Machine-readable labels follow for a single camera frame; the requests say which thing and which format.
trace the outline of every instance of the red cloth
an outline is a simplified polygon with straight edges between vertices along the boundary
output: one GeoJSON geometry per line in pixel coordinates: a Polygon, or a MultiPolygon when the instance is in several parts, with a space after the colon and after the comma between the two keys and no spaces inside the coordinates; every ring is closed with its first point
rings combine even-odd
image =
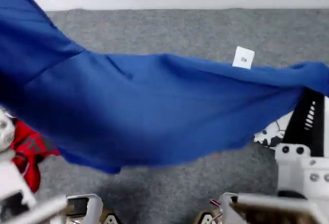
{"type": "Polygon", "coordinates": [[[10,148],[16,151],[16,164],[33,192],[39,189],[41,175],[38,163],[49,155],[60,153],[53,143],[36,133],[22,121],[15,122],[15,138],[10,148]]]}

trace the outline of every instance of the blue cloth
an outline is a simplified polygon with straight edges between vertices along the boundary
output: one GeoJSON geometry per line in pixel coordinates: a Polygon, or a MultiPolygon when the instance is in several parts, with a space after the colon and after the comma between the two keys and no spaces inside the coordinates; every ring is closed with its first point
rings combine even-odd
{"type": "Polygon", "coordinates": [[[304,87],[329,94],[308,62],[251,70],[172,54],[88,51],[33,0],[0,0],[1,103],[72,163],[117,173],[243,147],[293,110],[304,87]]]}

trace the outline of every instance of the gray floor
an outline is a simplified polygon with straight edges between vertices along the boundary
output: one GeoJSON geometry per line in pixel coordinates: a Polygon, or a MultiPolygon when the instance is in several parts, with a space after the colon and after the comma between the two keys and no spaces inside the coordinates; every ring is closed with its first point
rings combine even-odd
{"type": "MultiPolygon", "coordinates": [[[[232,62],[236,47],[243,46],[255,51],[254,65],[329,63],[328,10],[73,10],[49,15],[66,35],[98,52],[172,52],[232,62]]],[[[273,193],[277,177],[273,152],[257,144],[191,165],[124,169],[116,176],[61,158],[49,158],[41,170],[38,198],[97,193],[124,224],[192,223],[198,211],[210,208],[209,198],[225,191],[273,193]]]]}

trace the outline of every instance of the white tag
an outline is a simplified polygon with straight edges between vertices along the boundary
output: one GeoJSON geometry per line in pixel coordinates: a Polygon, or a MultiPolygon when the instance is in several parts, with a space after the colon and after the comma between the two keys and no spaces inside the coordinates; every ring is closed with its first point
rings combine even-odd
{"type": "Polygon", "coordinates": [[[254,55],[254,51],[238,46],[232,66],[250,69],[254,55]]]}

